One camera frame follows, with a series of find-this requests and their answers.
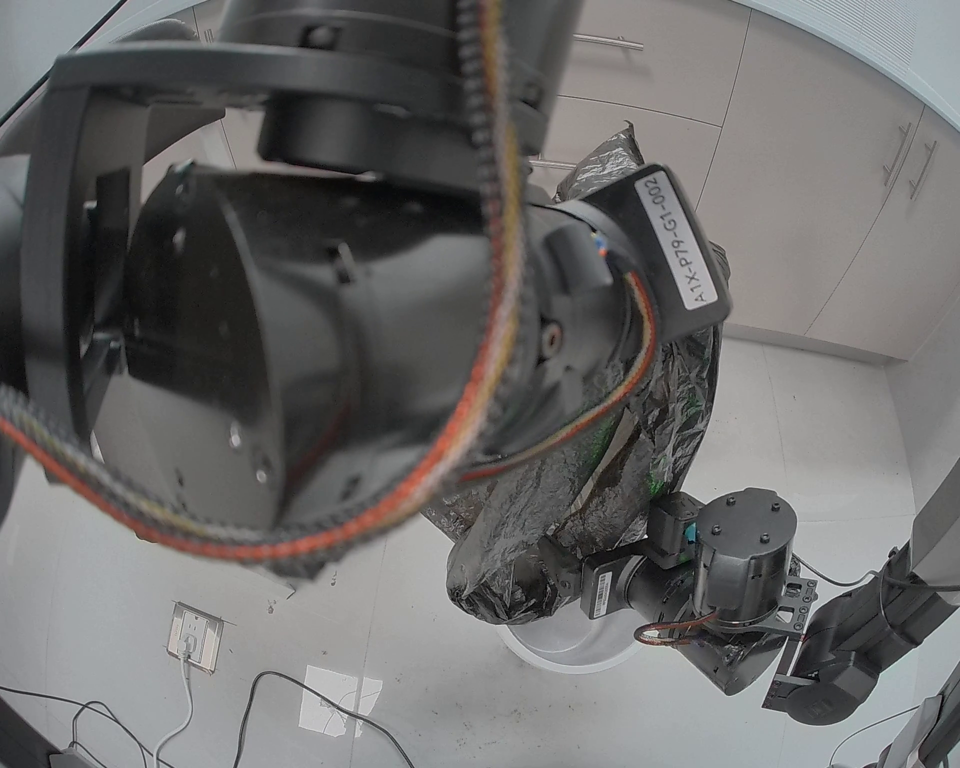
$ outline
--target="outlet cover plate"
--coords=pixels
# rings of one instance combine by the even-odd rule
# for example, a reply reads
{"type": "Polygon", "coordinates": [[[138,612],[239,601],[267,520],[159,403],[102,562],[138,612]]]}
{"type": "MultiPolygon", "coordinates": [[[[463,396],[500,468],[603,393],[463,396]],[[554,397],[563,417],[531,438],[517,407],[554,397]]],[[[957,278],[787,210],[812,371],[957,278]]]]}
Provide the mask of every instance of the outlet cover plate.
{"type": "Polygon", "coordinates": [[[167,640],[167,653],[177,658],[184,648],[190,649],[190,663],[213,674],[217,652],[224,633],[224,620],[198,611],[183,603],[174,605],[174,618],[167,640]]]}

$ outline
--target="cabinet handle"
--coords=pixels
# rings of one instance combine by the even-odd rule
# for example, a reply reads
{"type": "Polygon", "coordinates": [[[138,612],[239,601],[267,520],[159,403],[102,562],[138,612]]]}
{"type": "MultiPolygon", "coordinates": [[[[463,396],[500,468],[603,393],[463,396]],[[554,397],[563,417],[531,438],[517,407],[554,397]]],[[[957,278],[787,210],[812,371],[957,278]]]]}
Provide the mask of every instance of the cabinet handle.
{"type": "Polygon", "coordinates": [[[920,172],[920,175],[917,177],[916,183],[910,182],[910,200],[913,200],[917,197],[917,193],[920,192],[920,188],[924,185],[926,180],[926,172],[930,169],[930,160],[933,159],[933,153],[937,151],[937,142],[934,141],[932,144],[924,144],[926,147],[926,162],[924,163],[924,169],[920,172]]]}
{"type": "Polygon", "coordinates": [[[642,51],[642,42],[633,42],[621,37],[600,37],[597,35],[574,35],[573,39],[580,42],[595,42],[597,45],[611,45],[614,48],[629,48],[631,51],[642,51]]]}
{"type": "Polygon", "coordinates": [[[889,166],[883,166],[883,172],[886,176],[883,178],[883,186],[890,186],[890,179],[894,175],[894,169],[897,167],[897,163],[900,162],[900,155],[903,154],[903,147],[906,146],[906,137],[910,135],[910,129],[913,128],[913,123],[907,123],[906,128],[903,126],[897,126],[900,129],[900,133],[903,134],[903,138],[900,140],[900,147],[897,149],[897,156],[894,157],[894,161],[890,163],[889,166]]]}
{"type": "Polygon", "coordinates": [[[572,171],[577,167],[575,162],[560,162],[559,160],[544,160],[540,157],[531,157],[530,164],[534,168],[556,168],[559,171],[572,171]]]}

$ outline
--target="white bucket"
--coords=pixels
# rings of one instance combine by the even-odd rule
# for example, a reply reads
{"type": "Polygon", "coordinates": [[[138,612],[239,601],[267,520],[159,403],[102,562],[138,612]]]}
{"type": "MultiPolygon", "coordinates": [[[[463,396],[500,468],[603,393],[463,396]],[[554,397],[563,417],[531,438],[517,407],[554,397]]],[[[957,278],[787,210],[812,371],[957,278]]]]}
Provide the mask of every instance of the white bucket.
{"type": "Polygon", "coordinates": [[[615,667],[635,654],[640,643],[634,640],[634,630],[642,623],[630,609],[591,621],[575,602],[547,618],[496,630],[524,661],[551,672],[586,675],[615,667]]]}

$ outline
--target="garbage bag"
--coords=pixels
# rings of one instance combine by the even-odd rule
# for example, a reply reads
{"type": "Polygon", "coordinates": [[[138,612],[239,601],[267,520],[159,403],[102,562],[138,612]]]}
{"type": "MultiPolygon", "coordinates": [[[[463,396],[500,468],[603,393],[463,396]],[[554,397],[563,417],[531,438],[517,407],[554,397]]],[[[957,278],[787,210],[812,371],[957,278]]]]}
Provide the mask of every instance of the garbage bag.
{"type": "MultiPolygon", "coordinates": [[[[643,164],[628,123],[577,164],[554,200],[583,197],[643,164]]],[[[723,250],[714,252],[729,278],[723,250]]],[[[618,411],[540,460],[428,505],[422,513],[454,541],[450,600],[491,624],[552,615],[579,594],[548,567],[544,537],[581,560],[642,539],[650,500],[679,489],[707,430],[720,339],[716,326],[661,345],[644,383],[618,411]]],[[[600,371],[588,402],[601,400],[623,375],[619,362],[600,371]]]]}

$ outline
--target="tiled floor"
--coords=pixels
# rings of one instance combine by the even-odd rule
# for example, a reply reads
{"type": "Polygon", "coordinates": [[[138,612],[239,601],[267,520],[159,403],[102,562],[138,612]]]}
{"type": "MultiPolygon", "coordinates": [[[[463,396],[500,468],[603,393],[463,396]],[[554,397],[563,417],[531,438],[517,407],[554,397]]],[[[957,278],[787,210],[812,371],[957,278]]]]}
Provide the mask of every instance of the tiled floor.
{"type": "MultiPolygon", "coordinates": [[[[816,566],[839,579],[877,567],[907,540],[913,515],[884,372],[725,341],[714,418],[686,489],[713,498],[751,485],[791,500],[801,520],[797,550],[816,566]]],[[[164,753],[178,768],[230,765],[254,675],[277,669],[302,680],[308,666],[327,670],[311,675],[337,686],[349,707],[362,689],[363,710],[420,768],[823,768],[843,736],[910,706],[915,686],[932,692],[955,647],[907,657],[845,723],[804,728],[760,708],[772,669],[727,699],[669,649],[642,649],[595,675],[530,667],[493,628],[448,602],[448,551],[418,518],[291,594],[257,573],[137,540],[27,467],[0,529],[0,683],[103,699],[152,745],[182,718],[178,663],[164,651],[181,600],[228,624],[217,672],[193,676],[194,722],[164,753]]],[[[835,591],[823,585],[821,595],[835,591]]],[[[11,700],[57,744],[69,740],[72,708],[11,700]]],[[[380,734],[324,719],[312,705],[301,727],[302,702],[291,685],[263,680],[242,765],[400,764],[380,734]]],[[[840,761],[875,760],[899,727],[858,736],[840,761]]],[[[80,736],[113,768],[139,763],[102,718],[85,714],[80,736]]]]}

